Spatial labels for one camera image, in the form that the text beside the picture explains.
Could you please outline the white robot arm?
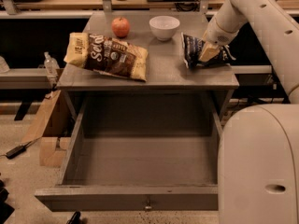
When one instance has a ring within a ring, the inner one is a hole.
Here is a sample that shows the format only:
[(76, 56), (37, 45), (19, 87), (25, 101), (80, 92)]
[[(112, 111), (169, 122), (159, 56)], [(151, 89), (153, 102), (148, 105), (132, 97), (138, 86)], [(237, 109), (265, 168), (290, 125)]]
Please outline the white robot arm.
[(226, 0), (204, 34), (202, 59), (250, 24), (288, 95), (232, 115), (218, 154), (219, 224), (299, 224), (299, 25), (277, 0)]

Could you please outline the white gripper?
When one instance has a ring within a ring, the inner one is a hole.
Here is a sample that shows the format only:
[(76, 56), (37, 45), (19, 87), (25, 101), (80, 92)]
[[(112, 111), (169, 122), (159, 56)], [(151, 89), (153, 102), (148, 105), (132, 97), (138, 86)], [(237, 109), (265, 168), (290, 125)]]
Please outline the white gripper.
[(219, 46), (230, 44), (237, 36), (238, 31), (227, 32), (223, 30), (217, 23), (215, 17), (208, 23), (203, 40), (206, 41), (200, 53), (199, 60), (203, 63), (208, 62), (220, 52)]

